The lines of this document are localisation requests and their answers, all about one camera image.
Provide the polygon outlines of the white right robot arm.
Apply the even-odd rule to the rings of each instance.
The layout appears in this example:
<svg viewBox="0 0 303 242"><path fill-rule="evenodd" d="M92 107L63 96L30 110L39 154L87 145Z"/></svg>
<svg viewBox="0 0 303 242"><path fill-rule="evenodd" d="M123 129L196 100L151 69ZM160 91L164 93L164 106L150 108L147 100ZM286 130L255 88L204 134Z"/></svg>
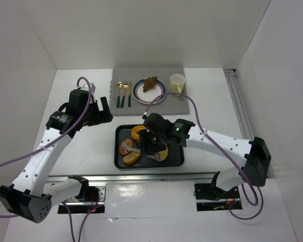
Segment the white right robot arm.
<svg viewBox="0 0 303 242"><path fill-rule="evenodd" d="M145 129L138 133L142 156L164 151L169 145L200 149L226 157L233 164L214 176L215 187L229 191L244 183L255 187L266 184L271 154L262 138L237 139L203 130L185 119L172 123L157 113L144 114L142 118Z"/></svg>

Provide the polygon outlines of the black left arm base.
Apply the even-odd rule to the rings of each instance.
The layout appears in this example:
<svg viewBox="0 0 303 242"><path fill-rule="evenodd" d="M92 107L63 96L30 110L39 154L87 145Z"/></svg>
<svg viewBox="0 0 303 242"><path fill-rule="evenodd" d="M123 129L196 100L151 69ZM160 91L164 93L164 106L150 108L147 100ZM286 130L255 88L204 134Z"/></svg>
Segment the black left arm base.
<svg viewBox="0 0 303 242"><path fill-rule="evenodd" d="M106 185L94 185L88 179L78 176L68 176L71 181L80 183L75 196L71 196L59 205L58 213L67 214L69 208L71 214L102 214L105 212Z"/></svg>

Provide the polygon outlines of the brown croissant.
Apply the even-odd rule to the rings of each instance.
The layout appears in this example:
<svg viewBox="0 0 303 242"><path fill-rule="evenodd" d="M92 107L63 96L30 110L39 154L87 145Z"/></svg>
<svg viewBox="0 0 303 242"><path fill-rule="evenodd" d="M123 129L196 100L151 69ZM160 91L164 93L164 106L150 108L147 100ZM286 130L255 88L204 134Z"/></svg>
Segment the brown croissant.
<svg viewBox="0 0 303 242"><path fill-rule="evenodd" d="M143 82L143 92L147 92L148 90L152 89L156 85L157 79L157 77L145 78Z"/></svg>

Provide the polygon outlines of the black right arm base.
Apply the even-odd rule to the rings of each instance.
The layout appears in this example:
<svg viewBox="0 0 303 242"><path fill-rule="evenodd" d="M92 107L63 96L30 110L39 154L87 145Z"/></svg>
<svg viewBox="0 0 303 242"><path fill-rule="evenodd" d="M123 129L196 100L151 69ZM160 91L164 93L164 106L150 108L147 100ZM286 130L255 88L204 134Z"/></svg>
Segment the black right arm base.
<svg viewBox="0 0 303 242"><path fill-rule="evenodd" d="M193 195L196 199L197 212L228 211L230 207L231 210L242 210L239 188L233 187L229 191L217 188L212 183L214 175L200 172L193 174Z"/></svg>

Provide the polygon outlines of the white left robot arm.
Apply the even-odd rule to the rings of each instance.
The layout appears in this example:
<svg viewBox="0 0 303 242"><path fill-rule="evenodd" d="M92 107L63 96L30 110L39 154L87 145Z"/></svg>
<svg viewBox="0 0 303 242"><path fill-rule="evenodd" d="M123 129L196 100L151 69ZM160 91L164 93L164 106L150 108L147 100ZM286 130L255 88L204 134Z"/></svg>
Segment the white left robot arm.
<svg viewBox="0 0 303 242"><path fill-rule="evenodd" d="M94 96L74 89L69 101L55 111L46 123L37 154L32 156L19 176L9 186L0 186L0 201L8 212L35 223L41 223L51 208L74 197L78 201L95 199L98 190L78 175L45 187L46 180L63 150L83 126L112 121L106 97L101 97L99 110Z"/></svg>

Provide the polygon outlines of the silver metal tongs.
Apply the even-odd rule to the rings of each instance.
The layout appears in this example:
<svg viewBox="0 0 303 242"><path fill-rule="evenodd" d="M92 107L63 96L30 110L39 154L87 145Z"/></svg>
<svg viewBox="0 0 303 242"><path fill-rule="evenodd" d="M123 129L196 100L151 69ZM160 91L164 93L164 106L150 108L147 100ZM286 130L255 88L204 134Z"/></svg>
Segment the silver metal tongs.
<svg viewBox="0 0 303 242"><path fill-rule="evenodd" d="M137 148L131 147L130 152L135 152L135 153L138 153L138 154L141 155L140 150L137 149ZM142 156L146 156L146 157L151 158L151 159L153 159L153 157L154 157L154 155L142 155Z"/></svg>

